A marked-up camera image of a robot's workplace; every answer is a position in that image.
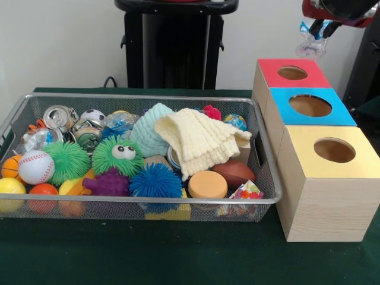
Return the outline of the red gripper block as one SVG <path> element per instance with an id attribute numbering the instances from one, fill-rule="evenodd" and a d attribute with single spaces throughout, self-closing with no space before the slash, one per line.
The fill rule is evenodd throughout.
<path id="1" fill-rule="evenodd" d="M 377 0 L 304 0 L 302 12 L 305 17 L 314 19 L 309 33 L 327 39 L 342 25 L 368 26 L 377 15 Z"/>

